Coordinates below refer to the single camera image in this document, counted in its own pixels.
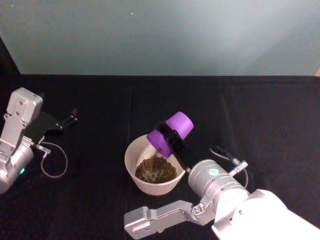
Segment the gray wall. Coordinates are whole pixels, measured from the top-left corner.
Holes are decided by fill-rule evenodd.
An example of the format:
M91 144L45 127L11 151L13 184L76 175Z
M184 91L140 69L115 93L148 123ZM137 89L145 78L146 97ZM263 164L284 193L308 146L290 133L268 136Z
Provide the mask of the gray wall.
M314 75L320 0L0 0L23 74Z

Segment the white bowl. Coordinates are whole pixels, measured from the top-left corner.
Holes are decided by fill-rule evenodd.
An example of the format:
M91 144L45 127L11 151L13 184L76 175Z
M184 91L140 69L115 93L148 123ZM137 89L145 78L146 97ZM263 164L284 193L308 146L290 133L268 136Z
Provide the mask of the white bowl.
M124 164L126 170L131 175L138 188L146 194L159 196L169 193L185 174L185 170L180 166L178 160L172 154L167 161L175 167L177 177L171 181L163 183L149 183L140 180L135 176L137 166L144 160L153 156L156 149L149 143L147 135L135 139L126 149Z

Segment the white cable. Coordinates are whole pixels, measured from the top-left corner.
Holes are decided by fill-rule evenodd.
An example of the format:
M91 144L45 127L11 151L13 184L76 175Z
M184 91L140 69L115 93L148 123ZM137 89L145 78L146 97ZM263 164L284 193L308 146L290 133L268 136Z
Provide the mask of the white cable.
M65 168L64 168L63 173L61 173L61 174L59 174L59 175L56 175L56 176L50 175L49 173L47 173L47 172L45 171L45 169L44 169L45 157L42 158L41 164L40 164L40 165L41 165L41 170L42 170L42 172L43 172L46 176L48 176L49 178L52 178L52 179L57 179L57 178L60 178L60 177L62 177L63 175L65 175L65 173L67 172L67 169L68 169L68 158L67 158L67 155L66 155L65 151L62 149L62 147L60 147L60 146L57 145L57 144L54 144L54 143L51 143L51 142L46 142L46 141L43 141L41 144L48 144L48 145L52 145L52 146L57 147L58 149L61 150L61 152L63 153L63 155L64 155L64 157L65 157Z
M222 159L225 159L225 160L228 160L228 161L231 161L231 162L232 162L232 160L229 159L229 158L227 158L226 156L222 156L222 155L220 155L219 153L216 153L215 151L213 151L211 147L209 147L209 150L210 150L210 152L211 152L212 154L214 154L214 155L216 155L216 156L218 156L218 157L220 157L220 158L222 158ZM249 184L249 176L248 176L247 169L244 169L243 171L244 171L244 174L245 174L245 185L244 185L244 188L246 189L246 188L248 187L248 184Z

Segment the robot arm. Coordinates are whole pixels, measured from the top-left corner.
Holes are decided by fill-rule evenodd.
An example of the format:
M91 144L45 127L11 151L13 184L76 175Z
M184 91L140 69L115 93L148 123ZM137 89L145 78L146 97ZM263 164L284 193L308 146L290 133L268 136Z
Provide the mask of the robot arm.
M220 151L236 163L226 172L213 160L199 161L179 133L165 123L156 130L189 173L188 183L201 200L198 205L176 201L158 209L144 206L126 213L124 229L134 239L161 233L184 221L205 225L212 220L212 230L220 240L320 239L318 228L289 211L273 193L258 189L250 194L233 178L248 166L245 161ZM159 149L154 141L151 144Z
M10 188L20 171L31 161L35 148L43 151L44 156L51 152L38 145L48 131L61 132L64 127L77 121L72 113L72 119L60 122L40 112L42 103L40 96L23 87L11 94L0 137L0 194Z

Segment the black tablecloth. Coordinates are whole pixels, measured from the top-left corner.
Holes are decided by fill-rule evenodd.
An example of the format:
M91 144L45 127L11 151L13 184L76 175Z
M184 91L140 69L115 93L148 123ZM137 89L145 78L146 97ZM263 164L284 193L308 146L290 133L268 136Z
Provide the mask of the black tablecloth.
M43 175L36 152L25 173L0 196L2 240L130 239L126 212L176 200L198 203L187 175L172 192L154 197L136 187L124 165L129 143L177 111L192 119L186 141L204 159L213 158L210 146L226 147L248 162L249 191L274 192L320 227L319 78L26 75L0 79L0 113L19 87L45 92L42 110L61 120L77 107L78 124L47 139L66 151L64 177ZM64 168L58 156L46 162L55 174ZM243 175L237 179L244 183ZM185 222L149 239L215 236L211 224Z

